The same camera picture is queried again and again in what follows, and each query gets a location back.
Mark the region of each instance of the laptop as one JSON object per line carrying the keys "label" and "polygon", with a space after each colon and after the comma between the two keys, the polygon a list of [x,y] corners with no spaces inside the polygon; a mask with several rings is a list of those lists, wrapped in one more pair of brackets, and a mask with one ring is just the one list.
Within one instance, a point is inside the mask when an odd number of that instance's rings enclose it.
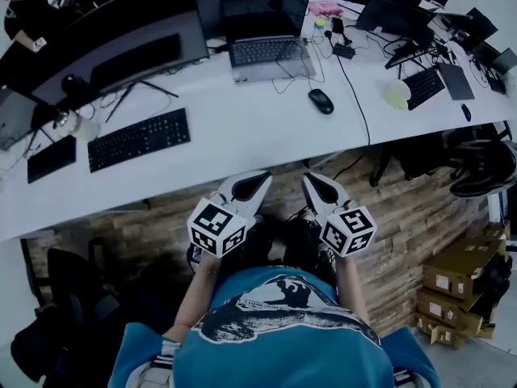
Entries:
{"label": "laptop", "polygon": [[452,100],[475,99],[469,81],[460,66],[438,62],[436,63],[436,69],[442,76]]}
{"label": "laptop", "polygon": [[236,83],[314,76],[300,38],[309,0],[221,0]]}

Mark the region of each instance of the graphic print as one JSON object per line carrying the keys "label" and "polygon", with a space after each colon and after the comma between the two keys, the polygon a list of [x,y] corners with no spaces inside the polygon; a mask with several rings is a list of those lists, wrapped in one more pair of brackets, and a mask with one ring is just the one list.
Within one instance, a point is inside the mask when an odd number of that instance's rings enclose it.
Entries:
{"label": "graphic print", "polygon": [[202,229],[218,236],[232,219],[230,213],[217,208],[215,205],[207,205],[194,220]]}
{"label": "graphic print", "polygon": [[213,344],[243,343],[289,327],[349,329],[380,346],[375,332],[303,276],[280,275],[208,312],[194,331]]}

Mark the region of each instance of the computer mouse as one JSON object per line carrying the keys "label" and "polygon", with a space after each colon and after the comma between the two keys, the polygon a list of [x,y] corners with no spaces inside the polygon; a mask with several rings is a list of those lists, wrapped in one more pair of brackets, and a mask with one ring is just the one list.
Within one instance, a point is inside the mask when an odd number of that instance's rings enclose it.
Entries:
{"label": "computer mouse", "polygon": [[334,104],[332,103],[330,98],[327,95],[325,95],[325,92],[321,89],[312,89],[309,92],[309,97],[321,113],[324,113],[325,115],[330,115],[334,111]]}
{"label": "computer mouse", "polygon": [[470,120],[472,119],[472,114],[470,113],[469,108],[467,108],[467,105],[465,105],[464,103],[461,104],[461,110],[463,111],[467,122],[470,122]]}

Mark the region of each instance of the paper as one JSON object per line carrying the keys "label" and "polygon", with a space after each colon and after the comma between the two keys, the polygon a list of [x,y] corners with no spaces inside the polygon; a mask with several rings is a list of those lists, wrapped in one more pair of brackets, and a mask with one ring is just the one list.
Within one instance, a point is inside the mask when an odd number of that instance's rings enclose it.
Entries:
{"label": "paper", "polygon": [[436,303],[429,302],[429,311],[440,318],[442,317],[442,306],[436,305]]}
{"label": "paper", "polygon": [[436,275],[436,287],[449,290],[449,278],[446,276]]}

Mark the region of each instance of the monitor stand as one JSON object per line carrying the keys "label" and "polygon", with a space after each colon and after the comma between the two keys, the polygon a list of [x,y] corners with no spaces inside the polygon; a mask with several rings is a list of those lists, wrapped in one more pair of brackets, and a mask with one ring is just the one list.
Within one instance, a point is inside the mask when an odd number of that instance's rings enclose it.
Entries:
{"label": "monitor stand", "polygon": [[153,88],[154,90],[156,91],[160,91],[166,95],[170,95],[170,96],[174,96],[175,98],[179,98],[179,96],[177,96],[176,94],[173,94],[172,92],[169,92],[165,89],[163,89],[162,87],[159,87],[159,86],[156,86],[154,85],[153,83],[149,83],[149,82],[146,82],[146,81],[139,81],[139,82],[134,82],[134,83],[131,83],[127,88],[126,90],[124,91],[124,93],[122,94],[122,96],[120,96],[120,99],[119,99],[119,102],[116,103],[115,107],[113,108],[113,110],[110,112],[110,115],[107,117],[107,119],[104,121],[104,123],[108,122],[111,117],[113,116],[113,114],[115,113],[116,109],[119,107],[119,105],[122,103],[122,101],[131,93],[132,89],[138,84],[138,83],[141,83],[143,85],[146,85],[150,88]]}

